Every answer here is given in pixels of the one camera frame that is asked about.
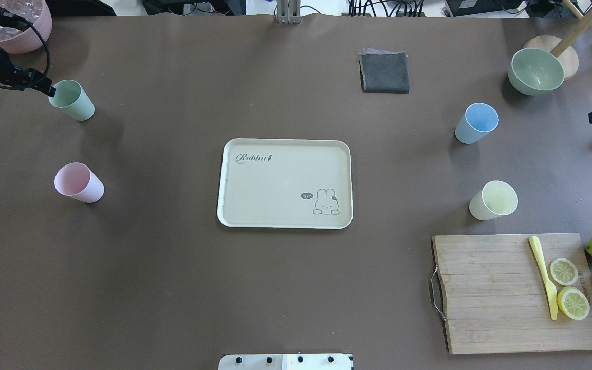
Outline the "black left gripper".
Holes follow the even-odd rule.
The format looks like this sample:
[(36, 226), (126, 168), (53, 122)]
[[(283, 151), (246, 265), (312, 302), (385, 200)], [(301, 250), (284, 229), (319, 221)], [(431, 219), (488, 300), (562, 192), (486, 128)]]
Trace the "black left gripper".
[(23, 91), (35, 89), (50, 98), (56, 95), (52, 80), (43, 72), (27, 72), (10, 61), (7, 52), (0, 49), (0, 89)]

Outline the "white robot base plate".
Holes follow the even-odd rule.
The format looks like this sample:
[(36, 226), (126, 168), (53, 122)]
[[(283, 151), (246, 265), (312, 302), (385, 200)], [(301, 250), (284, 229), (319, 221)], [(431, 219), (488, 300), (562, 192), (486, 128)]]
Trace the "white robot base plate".
[(228, 354), (223, 356), (218, 369), (353, 369), (351, 354), (295, 353), (295, 354)]

